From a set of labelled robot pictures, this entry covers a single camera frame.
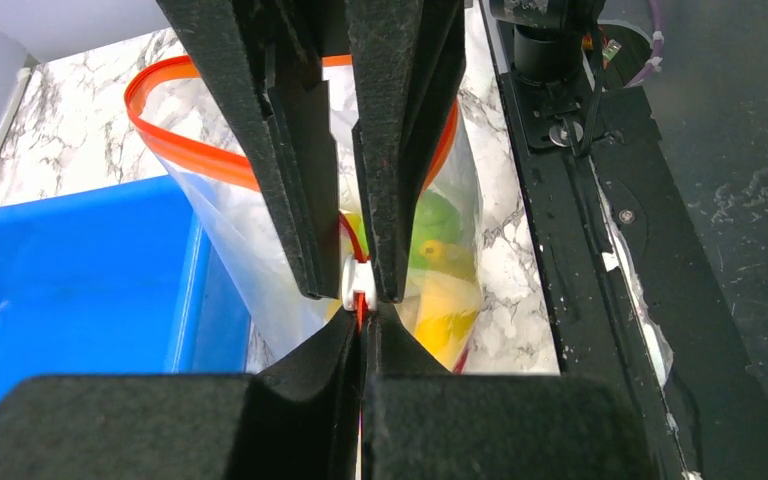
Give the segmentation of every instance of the white cable tie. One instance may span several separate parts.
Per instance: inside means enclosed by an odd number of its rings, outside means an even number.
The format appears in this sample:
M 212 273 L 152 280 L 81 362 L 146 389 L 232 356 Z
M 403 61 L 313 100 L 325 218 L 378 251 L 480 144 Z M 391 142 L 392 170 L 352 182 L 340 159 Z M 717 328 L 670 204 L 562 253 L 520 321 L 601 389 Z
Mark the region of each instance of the white cable tie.
M 663 60 L 664 59 L 662 57 L 652 57 L 649 60 L 647 60 L 646 63 L 648 63 L 649 65 L 652 65 L 652 68 L 656 72 L 660 72 L 661 71 L 661 62 Z
M 340 297 L 343 308 L 349 312 L 357 309 L 355 294 L 363 293 L 370 310 L 378 307 L 378 293 L 375 290 L 375 277 L 372 275 L 372 262 L 358 262 L 353 256 L 343 261 L 343 274 L 340 278 Z

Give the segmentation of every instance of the dark gray surface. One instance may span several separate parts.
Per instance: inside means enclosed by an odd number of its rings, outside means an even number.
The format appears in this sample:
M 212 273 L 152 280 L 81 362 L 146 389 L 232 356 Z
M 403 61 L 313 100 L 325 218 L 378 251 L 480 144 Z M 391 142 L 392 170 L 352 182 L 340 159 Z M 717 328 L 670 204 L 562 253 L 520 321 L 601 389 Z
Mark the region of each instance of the dark gray surface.
M 663 71 L 646 91 L 752 360 L 747 370 L 768 394 L 768 2 L 674 0 L 662 8 Z M 651 33 L 647 10 L 644 0 L 609 0 L 603 18 Z

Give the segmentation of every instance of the ziplock bag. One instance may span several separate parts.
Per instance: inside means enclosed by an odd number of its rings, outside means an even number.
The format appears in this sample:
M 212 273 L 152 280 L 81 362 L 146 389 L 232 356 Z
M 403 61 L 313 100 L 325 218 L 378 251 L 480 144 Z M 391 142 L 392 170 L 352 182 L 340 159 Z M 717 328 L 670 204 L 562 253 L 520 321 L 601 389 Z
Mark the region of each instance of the ziplock bag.
M 351 141 L 358 118 L 351 58 L 331 57 L 324 64 L 340 208 L 367 253 Z M 258 332 L 275 358 L 284 356 L 321 328 L 339 302 L 299 293 L 251 166 L 192 61 L 183 56 L 149 66 L 128 86 L 125 103 L 146 146 L 193 205 Z M 420 343 L 457 369 L 482 301 L 476 228 L 481 194 L 457 104 L 425 187 L 417 203 L 405 300 L 397 309 Z M 348 237 L 341 239 L 344 253 L 351 254 Z

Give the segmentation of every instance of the marble countertop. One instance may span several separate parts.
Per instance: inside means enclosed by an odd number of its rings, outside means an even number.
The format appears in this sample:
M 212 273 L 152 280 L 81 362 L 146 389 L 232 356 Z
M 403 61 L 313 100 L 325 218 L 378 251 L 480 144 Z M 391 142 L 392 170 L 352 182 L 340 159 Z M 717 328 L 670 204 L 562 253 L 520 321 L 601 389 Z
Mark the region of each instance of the marble countertop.
M 185 53 L 162 30 L 38 66 L 0 153 L 0 206 L 165 174 L 125 115 L 142 69 Z M 557 373 L 499 91 L 477 8 L 466 12 L 467 69 L 459 98 L 484 198 L 484 303 L 466 371 Z M 253 345 L 254 358 L 259 348 Z

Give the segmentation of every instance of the blue tray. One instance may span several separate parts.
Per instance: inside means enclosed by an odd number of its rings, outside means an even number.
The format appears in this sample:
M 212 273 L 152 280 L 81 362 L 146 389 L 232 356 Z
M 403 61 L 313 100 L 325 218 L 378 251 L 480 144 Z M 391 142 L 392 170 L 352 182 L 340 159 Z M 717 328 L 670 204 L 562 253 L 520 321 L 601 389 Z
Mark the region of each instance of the blue tray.
M 169 177 L 0 208 L 0 399 L 43 374 L 241 372 L 248 329 Z

